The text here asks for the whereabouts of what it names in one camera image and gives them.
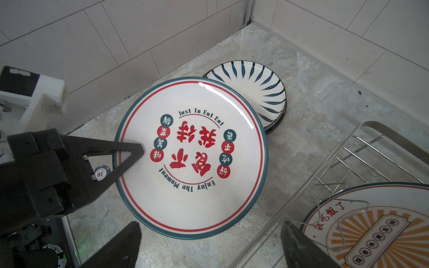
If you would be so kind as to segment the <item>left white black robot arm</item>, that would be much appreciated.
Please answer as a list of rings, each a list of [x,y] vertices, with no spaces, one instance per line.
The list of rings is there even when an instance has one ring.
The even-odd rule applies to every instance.
[[[143,146],[55,129],[12,135],[7,143],[13,160],[1,165],[1,266],[79,267],[67,216],[116,183]]]

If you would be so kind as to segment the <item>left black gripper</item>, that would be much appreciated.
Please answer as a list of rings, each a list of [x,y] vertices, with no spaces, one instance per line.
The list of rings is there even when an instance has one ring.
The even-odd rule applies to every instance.
[[[143,155],[139,143],[26,132],[7,138],[13,160],[1,164],[1,234],[39,220],[70,214],[95,201]],[[90,157],[111,156],[112,170],[102,180]]]

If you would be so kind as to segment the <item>blue striped white plate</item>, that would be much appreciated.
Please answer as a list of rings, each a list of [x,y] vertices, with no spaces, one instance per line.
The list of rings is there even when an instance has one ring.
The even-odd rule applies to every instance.
[[[237,91],[251,104],[264,128],[281,115],[287,100],[286,88],[279,76],[254,61],[228,61],[214,67],[204,77]]]

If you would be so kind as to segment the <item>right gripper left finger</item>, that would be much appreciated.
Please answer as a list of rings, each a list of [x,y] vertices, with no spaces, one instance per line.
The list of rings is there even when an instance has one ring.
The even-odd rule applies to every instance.
[[[134,268],[141,244],[140,225],[133,221],[97,251],[82,268]]]

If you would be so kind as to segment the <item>black rimmed mirror plate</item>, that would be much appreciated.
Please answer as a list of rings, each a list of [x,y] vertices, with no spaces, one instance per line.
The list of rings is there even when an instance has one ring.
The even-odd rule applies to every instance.
[[[265,134],[269,135],[270,133],[272,133],[283,121],[285,115],[286,115],[286,111],[287,111],[287,100],[285,100],[284,103],[284,108],[283,111],[281,113],[281,115],[273,122],[271,123],[267,128],[265,128]]]

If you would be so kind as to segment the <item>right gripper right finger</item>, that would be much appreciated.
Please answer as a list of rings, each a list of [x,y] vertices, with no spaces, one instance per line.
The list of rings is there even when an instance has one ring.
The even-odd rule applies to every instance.
[[[288,268],[340,267],[291,221],[283,223],[280,237]]]

